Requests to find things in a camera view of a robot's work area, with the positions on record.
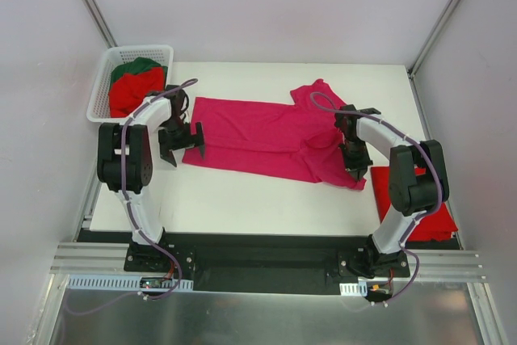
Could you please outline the pink t shirt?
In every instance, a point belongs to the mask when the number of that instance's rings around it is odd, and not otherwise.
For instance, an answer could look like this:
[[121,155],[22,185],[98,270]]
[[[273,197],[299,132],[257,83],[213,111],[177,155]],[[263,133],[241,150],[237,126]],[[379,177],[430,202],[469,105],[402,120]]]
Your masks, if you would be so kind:
[[344,106],[321,79],[290,92],[293,103],[198,97],[193,120],[203,125],[205,156],[189,149],[183,163],[361,191],[366,181],[345,170],[330,108]]

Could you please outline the white perforated plastic basket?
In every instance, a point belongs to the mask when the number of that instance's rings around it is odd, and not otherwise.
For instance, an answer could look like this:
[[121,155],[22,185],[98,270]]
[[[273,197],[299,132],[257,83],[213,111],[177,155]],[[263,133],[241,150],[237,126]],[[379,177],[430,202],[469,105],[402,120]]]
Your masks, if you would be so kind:
[[109,108],[111,72],[118,65],[134,61],[138,57],[149,58],[168,68],[166,82],[171,80],[174,49],[167,44],[126,45],[108,49],[101,57],[96,74],[86,117],[93,123],[119,123],[121,118],[112,118]]

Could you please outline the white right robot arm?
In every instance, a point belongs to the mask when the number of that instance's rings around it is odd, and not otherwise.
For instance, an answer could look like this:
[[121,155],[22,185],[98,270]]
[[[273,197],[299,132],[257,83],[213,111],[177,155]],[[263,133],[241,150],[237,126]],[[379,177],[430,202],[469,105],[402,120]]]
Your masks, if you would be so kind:
[[438,141],[415,140],[373,108],[357,111],[353,105],[343,106],[334,119],[343,135],[345,170],[354,180],[361,180],[372,166],[369,145],[389,161],[391,205],[371,236],[372,251],[363,256],[365,271],[382,276],[392,266],[390,255],[401,251],[417,224],[448,198],[443,149]]

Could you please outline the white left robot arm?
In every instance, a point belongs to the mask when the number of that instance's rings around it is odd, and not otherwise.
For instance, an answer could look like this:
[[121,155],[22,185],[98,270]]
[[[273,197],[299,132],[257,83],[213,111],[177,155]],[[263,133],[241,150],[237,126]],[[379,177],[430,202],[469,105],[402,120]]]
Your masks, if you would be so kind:
[[97,176],[114,192],[130,221],[132,241],[146,245],[143,262],[153,271],[170,265],[171,252],[158,244],[164,233],[159,211],[150,195],[153,178],[151,136],[158,135],[161,160],[177,166],[174,151],[197,148],[205,155],[203,126],[187,121],[190,99],[186,88],[196,78],[148,93],[142,103],[119,123],[99,127]]

